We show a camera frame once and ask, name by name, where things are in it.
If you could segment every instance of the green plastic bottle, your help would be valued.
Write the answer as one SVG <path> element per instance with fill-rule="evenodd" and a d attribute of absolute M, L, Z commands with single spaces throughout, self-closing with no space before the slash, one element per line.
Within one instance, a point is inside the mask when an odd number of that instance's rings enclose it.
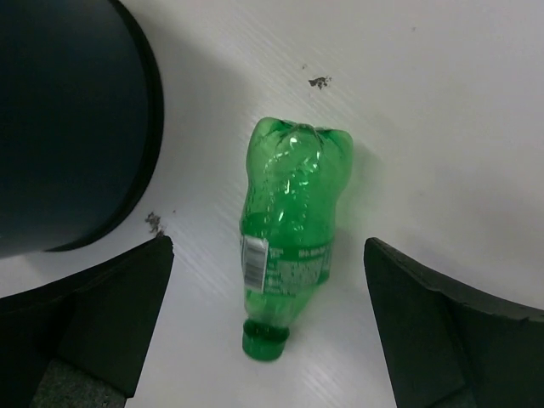
<path fill-rule="evenodd" d="M 242 347 L 255 360 L 280 357 L 289 325 L 329 278 L 335 207 L 352 160 L 343 131 L 270 117 L 253 130 L 240 229 Z"/>

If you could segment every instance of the dark stain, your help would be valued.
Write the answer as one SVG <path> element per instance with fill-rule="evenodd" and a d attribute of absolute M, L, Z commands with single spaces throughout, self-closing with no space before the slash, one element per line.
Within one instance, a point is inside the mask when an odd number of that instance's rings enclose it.
<path fill-rule="evenodd" d="M 156 215 L 154 212 L 150 212 L 145 222 L 150 225 L 150 234 L 154 235 L 155 238 L 164 235 L 165 227 L 161 224 L 161 217 Z"/>
<path fill-rule="evenodd" d="M 310 87 L 317 87 L 319 89 L 323 89 L 329 86 L 331 80 L 332 78 L 330 76 L 319 76 L 315 79 L 309 79 L 308 82 Z"/>

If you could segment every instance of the barcode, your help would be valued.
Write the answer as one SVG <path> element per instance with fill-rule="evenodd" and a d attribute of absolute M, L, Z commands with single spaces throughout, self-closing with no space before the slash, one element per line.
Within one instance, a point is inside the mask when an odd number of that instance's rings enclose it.
<path fill-rule="evenodd" d="M 253 291 L 263 291 L 268 252 L 269 243 L 267 241 L 244 236 L 241 261 L 246 288 Z"/>

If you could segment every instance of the dark round object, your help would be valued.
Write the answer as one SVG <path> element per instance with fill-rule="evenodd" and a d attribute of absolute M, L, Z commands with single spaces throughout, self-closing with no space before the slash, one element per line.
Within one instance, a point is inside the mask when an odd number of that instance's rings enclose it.
<path fill-rule="evenodd" d="M 134 208 L 162 138 L 162 86 L 111 0 L 0 2 L 0 258 L 98 240 Z"/>

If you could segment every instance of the white surface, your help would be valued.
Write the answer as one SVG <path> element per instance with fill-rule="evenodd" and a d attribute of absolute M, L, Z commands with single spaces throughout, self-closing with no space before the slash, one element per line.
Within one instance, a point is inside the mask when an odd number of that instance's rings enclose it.
<path fill-rule="evenodd" d="M 0 296 L 145 241 L 145 216 L 161 215 L 176 260 L 128 408 L 394 407 L 361 261 L 371 235 L 544 308 L 543 2 L 127 5 L 165 88 L 150 188 L 90 247 L 2 261 Z M 332 77 L 321 91 L 308 84 L 320 76 Z M 261 116 L 346 129 L 357 145 L 331 282 L 269 365 L 241 351 L 237 235 L 247 141 Z"/>

